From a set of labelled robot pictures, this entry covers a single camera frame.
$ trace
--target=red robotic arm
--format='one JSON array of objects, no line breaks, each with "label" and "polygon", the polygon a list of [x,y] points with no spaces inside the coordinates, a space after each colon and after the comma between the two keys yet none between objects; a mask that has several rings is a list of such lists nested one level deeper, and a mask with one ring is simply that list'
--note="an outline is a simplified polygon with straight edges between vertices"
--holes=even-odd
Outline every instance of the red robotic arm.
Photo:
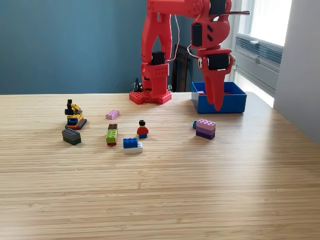
[{"label": "red robotic arm", "polygon": [[[224,99],[225,76],[231,72],[234,58],[230,49],[220,44],[228,37],[231,0],[147,0],[147,16],[142,33],[141,76],[143,92],[130,93],[137,104],[143,102],[165,103],[171,99],[167,91],[167,76],[171,61],[171,14],[195,18],[191,24],[191,45],[198,49],[198,67],[204,77],[207,100],[220,110]],[[160,52],[152,52],[156,38],[161,43]]]}]

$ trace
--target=blue box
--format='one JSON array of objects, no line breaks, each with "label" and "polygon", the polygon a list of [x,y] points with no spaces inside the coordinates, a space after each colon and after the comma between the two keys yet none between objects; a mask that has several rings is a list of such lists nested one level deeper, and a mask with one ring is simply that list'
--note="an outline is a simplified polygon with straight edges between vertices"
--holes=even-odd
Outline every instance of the blue box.
[{"label": "blue box", "polygon": [[224,95],[220,111],[215,109],[214,104],[208,103],[205,82],[193,82],[191,92],[192,102],[198,114],[235,114],[243,113],[246,108],[247,94],[232,81],[224,82],[224,92],[231,94]]},{"label": "blue box", "polygon": [[138,147],[138,138],[124,138],[123,139],[123,148],[132,149]]}]

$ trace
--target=yellow lego brick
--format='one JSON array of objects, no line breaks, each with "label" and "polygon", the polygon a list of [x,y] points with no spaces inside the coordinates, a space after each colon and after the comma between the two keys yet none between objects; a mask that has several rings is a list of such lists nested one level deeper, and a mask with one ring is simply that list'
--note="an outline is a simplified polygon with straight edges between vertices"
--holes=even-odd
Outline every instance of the yellow lego brick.
[{"label": "yellow lego brick", "polygon": [[72,107],[74,110],[76,110],[76,111],[81,110],[80,107],[79,107],[77,104],[75,104],[75,103],[71,103],[71,107]]}]

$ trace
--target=red robot base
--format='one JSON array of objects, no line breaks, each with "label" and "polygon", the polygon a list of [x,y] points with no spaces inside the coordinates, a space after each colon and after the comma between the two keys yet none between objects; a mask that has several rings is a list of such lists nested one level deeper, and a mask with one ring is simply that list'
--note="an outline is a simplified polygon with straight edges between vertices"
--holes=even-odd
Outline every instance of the red robot base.
[{"label": "red robot base", "polygon": [[170,91],[166,91],[166,94],[157,98],[151,98],[147,95],[147,92],[141,91],[136,92],[132,91],[129,94],[129,98],[131,101],[135,102],[136,104],[143,104],[143,103],[157,103],[157,104],[164,104],[171,100],[172,94]]}]

